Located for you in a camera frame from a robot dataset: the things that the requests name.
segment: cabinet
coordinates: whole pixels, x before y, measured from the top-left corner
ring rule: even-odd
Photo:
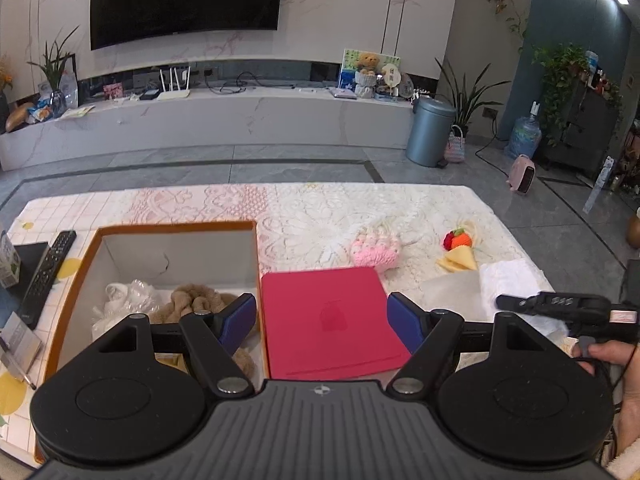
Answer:
[[[579,82],[564,116],[564,132],[560,134],[556,130],[543,139],[536,158],[572,166],[587,176],[597,176],[616,127],[618,111],[610,107],[604,97]],[[549,138],[559,142],[553,145]]]

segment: finger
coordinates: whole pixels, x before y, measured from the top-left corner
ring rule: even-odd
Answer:
[[[633,350],[633,345],[620,341],[589,345],[589,354],[592,357],[615,365],[626,365],[631,359]]]
[[[595,374],[596,374],[596,370],[595,370],[595,368],[593,367],[593,365],[592,365],[592,364],[590,364],[590,363],[585,363],[585,362],[582,362],[582,361],[578,361],[577,363],[578,363],[578,364],[579,364],[579,365],[584,369],[584,371],[585,371],[585,372],[587,372],[588,374],[591,374],[591,375],[595,375]]]

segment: crochet strawberry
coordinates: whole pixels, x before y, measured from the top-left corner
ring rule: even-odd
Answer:
[[[463,228],[455,229],[447,233],[442,241],[442,246],[445,251],[450,251],[460,245],[466,245],[471,247],[471,236],[465,233]]]
[[[466,245],[471,247],[471,245],[473,244],[472,240],[471,240],[471,236],[469,236],[466,233],[462,233],[461,235],[455,236],[453,238],[453,240],[451,241],[451,248],[455,249],[456,247],[460,246],[460,245]]]
[[[453,243],[453,238],[455,237],[456,235],[453,234],[453,231],[447,233],[447,235],[444,237],[444,240],[442,241],[442,246],[444,247],[445,251],[451,250],[451,244]]]

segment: blue wall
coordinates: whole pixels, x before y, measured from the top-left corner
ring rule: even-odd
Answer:
[[[620,83],[625,67],[631,23],[615,0],[531,0],[527,41],[498,128],[508,139],[514,121],[540,101],[544,69],[531,63],[531,45],[553,48],[573,43],[598,54],[598,64]]]

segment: milk carton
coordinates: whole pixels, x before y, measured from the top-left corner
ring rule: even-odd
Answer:
[[[0,230],[0,285],[9,288],[20,280],[20,256],[1,225]]]

